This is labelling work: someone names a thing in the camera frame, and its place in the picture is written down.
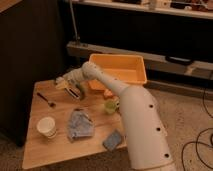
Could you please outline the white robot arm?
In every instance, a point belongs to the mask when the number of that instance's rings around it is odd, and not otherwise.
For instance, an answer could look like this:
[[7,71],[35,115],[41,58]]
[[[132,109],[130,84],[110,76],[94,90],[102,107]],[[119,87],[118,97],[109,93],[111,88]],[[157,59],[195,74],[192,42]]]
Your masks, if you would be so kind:
[[59,76],[56,85],[76,87],[80,82],[94,79],[119,97],[131,167],[138,171],[177,171],[155,99],[146,88],[129,85],[92,62]]

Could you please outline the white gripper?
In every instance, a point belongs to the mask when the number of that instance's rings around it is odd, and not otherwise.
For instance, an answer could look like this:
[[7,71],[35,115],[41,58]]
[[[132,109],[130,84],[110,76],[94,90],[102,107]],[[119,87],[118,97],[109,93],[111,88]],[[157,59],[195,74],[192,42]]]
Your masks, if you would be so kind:
[[55,80],[55,87],[58,90],[66,89],[66,88],[77,88],[81,89],[80,83],[82,82],[82,70],[74,69],[70,72],[64,74],[63,76],[58,77]]

